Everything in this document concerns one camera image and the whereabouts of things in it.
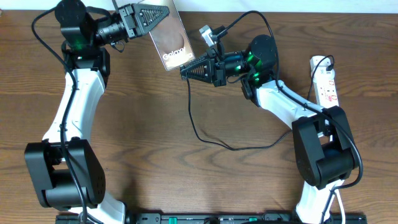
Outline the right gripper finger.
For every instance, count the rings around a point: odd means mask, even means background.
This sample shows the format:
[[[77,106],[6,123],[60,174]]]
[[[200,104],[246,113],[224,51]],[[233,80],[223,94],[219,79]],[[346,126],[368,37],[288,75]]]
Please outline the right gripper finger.
[[[182,78],[194,79],[205,83],[213,83],[214,74],[215,62],[213,60],[196,60],[180,67]]]
[[[214,74],[215,58],[205,54],[180,68],[181,75],[212,75]]]

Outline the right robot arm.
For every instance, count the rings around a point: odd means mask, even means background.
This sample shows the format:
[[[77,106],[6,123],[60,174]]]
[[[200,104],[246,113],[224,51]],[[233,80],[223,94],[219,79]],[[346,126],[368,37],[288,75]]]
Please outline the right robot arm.
[[[271,112],[293,134],[295,162],[304,179],[295,219],[302,223],[331,221],[330,207],[344,181],[361,169],[346,113],[338,105],[314,104],[290,90],[277,74],[278,55],[273,36],[259,35],[246,50],[226,53],[211,40],[200,58],[180,67],[186,80],[225,86],[239,77],[246,99]]]

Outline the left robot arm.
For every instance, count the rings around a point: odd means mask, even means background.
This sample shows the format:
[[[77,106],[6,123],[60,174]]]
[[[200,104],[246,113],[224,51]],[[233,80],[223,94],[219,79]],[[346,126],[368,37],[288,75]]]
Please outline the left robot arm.
[[[135,223],[126,204],[106,190],[104,170],[90,145],[91,128],[110,75],[106,46],[146,35],[170,10],[132,3],[109,12],[60,1],[51,12],[64,36],[56,58],[64,67],[65,91],[49,130],[24,151],[36,196],[41,206],[65,212],[57,223]]]

